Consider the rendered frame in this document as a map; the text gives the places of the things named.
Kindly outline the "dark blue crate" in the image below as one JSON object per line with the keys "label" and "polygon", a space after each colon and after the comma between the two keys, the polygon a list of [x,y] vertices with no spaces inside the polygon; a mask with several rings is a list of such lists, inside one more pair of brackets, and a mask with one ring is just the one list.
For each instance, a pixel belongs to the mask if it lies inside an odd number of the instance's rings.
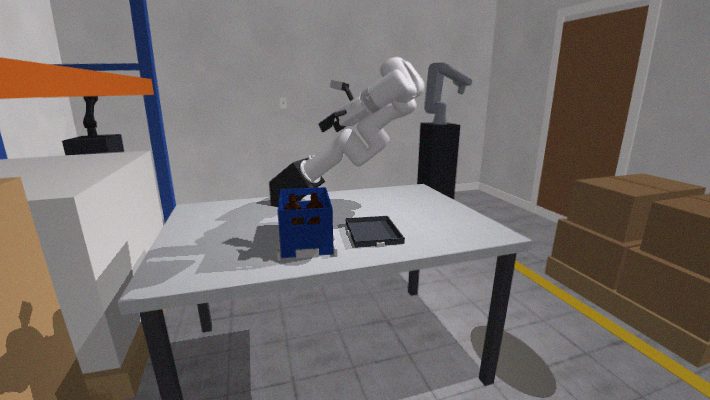
{"label": "dark blue crate", "polygon": [[[284,210],[289,194],[311,195],[317,193],[324,208],[306,209],[311,201],[297,201],[302,209]],[[310,218],[319,217],[319,224],[307,224]],[[292,225],[292,218],[303,217],[303,225]],[[278,222],[281,258],[296,257],[298,249],[319,248],[319,255],[332,255],[333,208],[326,187],[281,189],[278,205]]]}

